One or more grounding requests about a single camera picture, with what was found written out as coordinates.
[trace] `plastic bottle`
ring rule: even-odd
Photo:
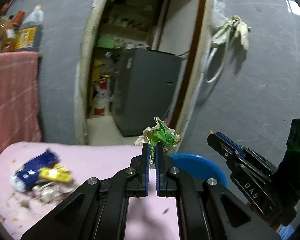
[[[39,51],[42,35],[43,11],[37,5],[24,20],[17,36],[16,51]]]

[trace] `pink table surface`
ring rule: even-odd
[[[72,171],[78,184],[90,177],[100,180],[112,177],[117,171],[130,166],[131,158],[140,155],[142,150],[138,146],[67,146],[28,142],[10,145],[0,155],[0,214],[5,218],[4,227],[14,239],[20,239],[56,206],[42,204],[21,193],[12,197],[14,190],[9,183],[11,174],[47,148],[60,157],[61,163]],[[21,207],[23,199],[30,200],[30,209]],[[150,170],[149,195],[146,198],[130,198],[125,239],[179,239],[175,198],[159,198],[156,195],[155,170]]]

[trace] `blue snack package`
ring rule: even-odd
[[[17,191],[25,192],[39,179],[39,171],[42,167],[47,167],[57,161],[58,157],[47,149],[46,152],[30,159],[18,169],[10,177],[10,183]]]

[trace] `crumpled paper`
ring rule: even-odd
[[[168,128],[159,117],[155,117],[157,125],[155,127],[146,128],[142,135],[134,142],[135,145],[143,145],[143,143],[150,144],[150,164],[154,164],[154,147],[158,142],[163,143],[163,150],[169,151],[175,148],[179,142],[181,142],[181,137],[179,134],[175,134],[175,130]]]
[[[78,187],[79,185],[75,183],[52,181],[44,185],[32,187],[31,191],[29,191],[29,195],[45,204],[52,202],[60,203]]]
[[[240,36],[243,48],[245,50],[249,49],[249,31],[251,28],[239,16],[232,15],[223,25],[217,26],[217,29],[219,31],[212,37],[212,47],[218,47],[225,43],[229,39],[231,30],[234,30],[234,37],[238,38]]]

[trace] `white glove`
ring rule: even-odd
[[[248,38],[249,38],[249,30],[250,29],[251,28],[248,25],[246,25],[243,21],[241,21],[241,19],[240,19],[240,22],[237,24],[237,26],[235,28],[234,37],[238,38],[239,34],[240,34],[240,36],[241,36],[241,45],[243,46],[243,48],[245,50],[248,50],[248,48],[249,48]]]

